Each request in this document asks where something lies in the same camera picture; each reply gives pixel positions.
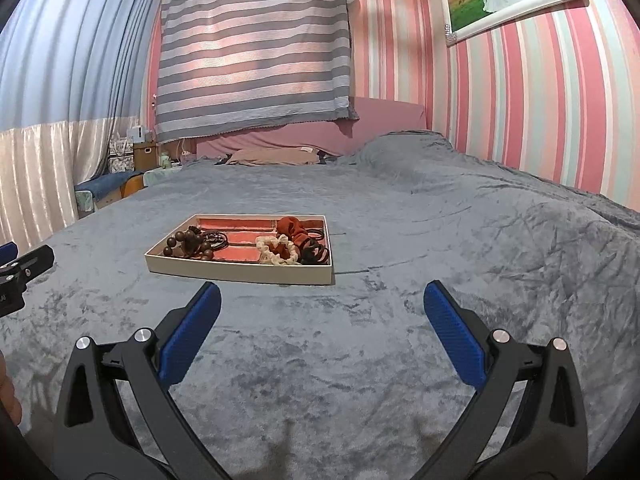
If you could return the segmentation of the person's left hand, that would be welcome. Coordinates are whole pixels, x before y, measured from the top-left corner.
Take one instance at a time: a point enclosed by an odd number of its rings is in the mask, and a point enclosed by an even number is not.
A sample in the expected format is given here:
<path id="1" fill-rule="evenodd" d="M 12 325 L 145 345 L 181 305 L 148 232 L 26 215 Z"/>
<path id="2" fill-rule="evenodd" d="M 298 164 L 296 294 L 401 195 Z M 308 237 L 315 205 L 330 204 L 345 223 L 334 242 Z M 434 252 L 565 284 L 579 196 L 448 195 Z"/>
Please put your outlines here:
<path id="1" fill-rule="evenodd" d="M 23 416 L 22 404 L 15 395 L 15 388 L 2 352 L 0 352 L 0 400 L 14 425 L 18 426 Z"/>

